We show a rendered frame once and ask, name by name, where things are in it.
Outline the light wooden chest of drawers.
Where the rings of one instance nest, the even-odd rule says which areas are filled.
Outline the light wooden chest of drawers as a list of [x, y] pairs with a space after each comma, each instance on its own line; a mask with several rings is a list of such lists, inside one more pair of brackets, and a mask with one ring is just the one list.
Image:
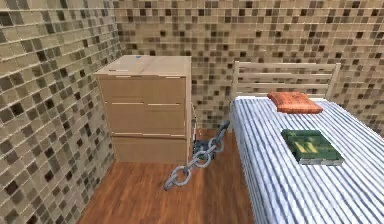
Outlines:
[[119, 162], [187, 161], [192, 145], [189, 56], [125, 55], [95, 76]]

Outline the green book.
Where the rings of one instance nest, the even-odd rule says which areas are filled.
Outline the green book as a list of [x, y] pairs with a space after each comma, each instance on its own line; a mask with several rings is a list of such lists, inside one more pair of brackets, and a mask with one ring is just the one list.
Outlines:
[[341, 166], [342, 155], [319, 130], [283, 129], [281, 135], [301, 165]]

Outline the grey dumbbell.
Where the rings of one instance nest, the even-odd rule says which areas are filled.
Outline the grey dumbbell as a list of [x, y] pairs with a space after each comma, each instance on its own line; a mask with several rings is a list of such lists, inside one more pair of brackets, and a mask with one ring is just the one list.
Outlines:
[[223, 138], [229, 126], [230, 121], [225, 120], [217, 129], [215, 136], [209, 140], [198, 139], [195, 129], [192, 158], [185, 165], [179, 165], [173, 169], [164, 183], [163, 189], [168, 191], [174, 186], [185, 186], [190, 181], [195, 168], [207, 167], [214, 160], [217, 153], [223, 152], [225, 148]]

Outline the orange pillow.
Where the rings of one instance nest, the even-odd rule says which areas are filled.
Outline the orange pillow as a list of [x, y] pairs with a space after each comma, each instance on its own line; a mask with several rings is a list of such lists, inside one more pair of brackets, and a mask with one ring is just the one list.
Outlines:
[[269, 92], [267, 97], [278, 112], [287, 114], [318, 114], [323, 108], [302, 92]]

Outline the bed with striped blanket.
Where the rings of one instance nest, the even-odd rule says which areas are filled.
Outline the bed with striped blanket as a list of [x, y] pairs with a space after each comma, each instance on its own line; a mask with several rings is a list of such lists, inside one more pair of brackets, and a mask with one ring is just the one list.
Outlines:
[[[384, 224], [384, 138], [332, 102], [339, 64], [235, 62], [231, 123], [256, 224]], [[302, 92], [318, 114], [278, 112]], [[319, 130], [341, 166], [301, 165], [281, 131]]]

